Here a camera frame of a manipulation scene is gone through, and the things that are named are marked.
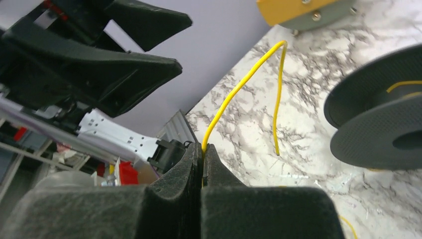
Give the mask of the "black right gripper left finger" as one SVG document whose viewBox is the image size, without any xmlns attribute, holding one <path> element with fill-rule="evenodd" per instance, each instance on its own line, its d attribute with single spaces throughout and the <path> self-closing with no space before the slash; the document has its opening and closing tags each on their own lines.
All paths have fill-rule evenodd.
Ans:
<svg viewBox="0 0 422 239">
<path fill-rule="evenodd" d="M 150 185 L 46 187 L 16 205 L 3 239 L 198 239 L 202 151 Z"/>
</svg>

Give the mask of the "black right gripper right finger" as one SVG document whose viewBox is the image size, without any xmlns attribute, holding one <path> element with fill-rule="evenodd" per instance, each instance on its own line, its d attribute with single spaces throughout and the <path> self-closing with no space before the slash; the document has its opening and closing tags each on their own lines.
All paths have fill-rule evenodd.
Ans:
<svg viewBox="0 0 422 239">
<path fill-rule="evenodd" d="M 334 203 L 313 187 L 248 187 L 219 158 L 205 153 L 207 184 L 201 190 L 204 239 L 342 239 Z"/>
</svg>

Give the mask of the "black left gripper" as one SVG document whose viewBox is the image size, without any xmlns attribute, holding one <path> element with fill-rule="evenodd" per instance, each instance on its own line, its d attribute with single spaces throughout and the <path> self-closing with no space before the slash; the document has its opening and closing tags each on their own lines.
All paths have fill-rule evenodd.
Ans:
<svg viewBox="0 0 422 239">
<path fill-rule="evenodd" d="M 7 99 L 48 123 L 75 125 L 93 109 L 114 118 L 177 77 L 176 59 L 112 50 L 98 0 L 45 0 L 0 38 Z"/>
</svg>

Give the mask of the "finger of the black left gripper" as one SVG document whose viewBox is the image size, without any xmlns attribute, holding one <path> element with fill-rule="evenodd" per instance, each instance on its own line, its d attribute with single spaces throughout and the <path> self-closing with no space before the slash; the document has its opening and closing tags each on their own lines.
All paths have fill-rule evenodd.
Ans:
<svg viewBox="0 0 422 239">
<path fill-rule="evenodd" d="M 186 13 L 138 0 L 104 0 L 102 11 L 144 51 L 150 51 L 193 24 Z"/>
</svg>

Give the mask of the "dark grey cable spool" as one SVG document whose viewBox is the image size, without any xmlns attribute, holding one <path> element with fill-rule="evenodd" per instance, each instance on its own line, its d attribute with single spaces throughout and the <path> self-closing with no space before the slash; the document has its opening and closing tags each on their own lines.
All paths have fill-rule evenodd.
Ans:
<svg viewBox="0 0 422 239">
<path fill-rule="evenodd" d="M 422 46 L 382 56 L 347 75 L 328 94 L 326 120 L 338 160 L 379 170 L 422 167 Z"/>
</svg>

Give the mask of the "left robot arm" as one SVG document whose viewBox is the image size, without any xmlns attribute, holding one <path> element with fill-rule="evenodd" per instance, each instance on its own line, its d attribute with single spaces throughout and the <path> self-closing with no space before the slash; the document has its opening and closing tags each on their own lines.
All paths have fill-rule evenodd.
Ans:
<svg viewBox="0 0 422 239">
<path fill-rule="evenodd" d="M 148 51 L 191 25 L 185 13 L 138 0 L 3 0 L 0 115 L 94 158 L 166 172 L 183 145 L 113 118 L 182 73 L 176 59 Z"/>
</svg>

